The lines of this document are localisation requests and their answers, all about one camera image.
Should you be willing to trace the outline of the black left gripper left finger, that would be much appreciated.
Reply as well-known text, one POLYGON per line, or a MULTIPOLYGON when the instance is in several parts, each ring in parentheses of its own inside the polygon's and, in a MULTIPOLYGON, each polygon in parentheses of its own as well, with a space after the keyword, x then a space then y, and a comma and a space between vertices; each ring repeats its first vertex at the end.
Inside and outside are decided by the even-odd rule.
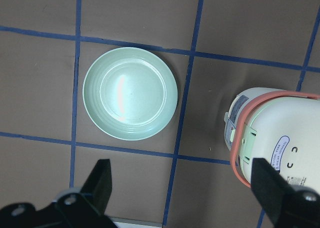
POLYGON ((109 159, 99 159, 79 190, 64 193, 56 205, 69 216, 103 216, 112 193, 112 171, 109 159))

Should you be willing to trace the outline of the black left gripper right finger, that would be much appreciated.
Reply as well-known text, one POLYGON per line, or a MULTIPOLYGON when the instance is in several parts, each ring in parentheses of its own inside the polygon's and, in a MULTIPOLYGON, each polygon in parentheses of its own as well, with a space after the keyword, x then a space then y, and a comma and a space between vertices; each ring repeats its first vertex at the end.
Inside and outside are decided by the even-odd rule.
POLYGON ((288 184, 264 158, 252 160, 251 190, 274 226, 318 226, 320 195, 288 184))

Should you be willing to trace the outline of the green plate near left arm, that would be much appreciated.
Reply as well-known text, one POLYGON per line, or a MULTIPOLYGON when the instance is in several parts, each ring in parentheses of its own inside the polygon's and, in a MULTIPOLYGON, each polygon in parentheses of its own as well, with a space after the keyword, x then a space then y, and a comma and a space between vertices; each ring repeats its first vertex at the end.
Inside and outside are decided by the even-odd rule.
POLYGON ((102 54, 89 67, 82 100, 101 131, 120 140, 139 141, 169 124, 178 105, 178 86, 157 55, 121 47, 102 54))

